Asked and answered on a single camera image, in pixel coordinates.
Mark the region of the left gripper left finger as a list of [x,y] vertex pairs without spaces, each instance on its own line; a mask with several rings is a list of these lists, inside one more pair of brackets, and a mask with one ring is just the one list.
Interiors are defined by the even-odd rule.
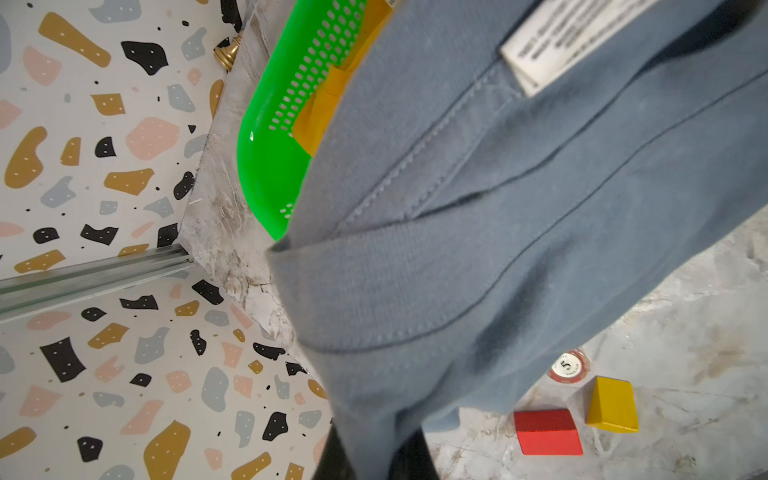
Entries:
[[334,425],[328,433],[313,480],[354,480],[354,470]]

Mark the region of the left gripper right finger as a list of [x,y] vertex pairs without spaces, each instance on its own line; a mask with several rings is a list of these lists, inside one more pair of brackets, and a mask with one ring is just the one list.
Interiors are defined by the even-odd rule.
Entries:
[[388,480],[439,480],[422,429],[416,431],[396,451]]

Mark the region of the grey-blue t-shirt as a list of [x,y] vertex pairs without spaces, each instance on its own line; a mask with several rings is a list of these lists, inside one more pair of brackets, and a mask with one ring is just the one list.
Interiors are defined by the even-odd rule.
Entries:
[[266,254],[356,479],[767,202],[763,1],[401,1]]

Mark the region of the yellow t-shirt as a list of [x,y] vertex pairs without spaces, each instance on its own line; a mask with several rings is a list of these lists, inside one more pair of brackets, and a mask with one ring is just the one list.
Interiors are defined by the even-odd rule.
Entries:
[[350,53],[344,56],[340,67],[330,67],[326,79],[302,107],[293,125],[292,136],[307,154],[315,154],[348,81],[389,20],[393,6],[393,1],[367,3],[361,29]]

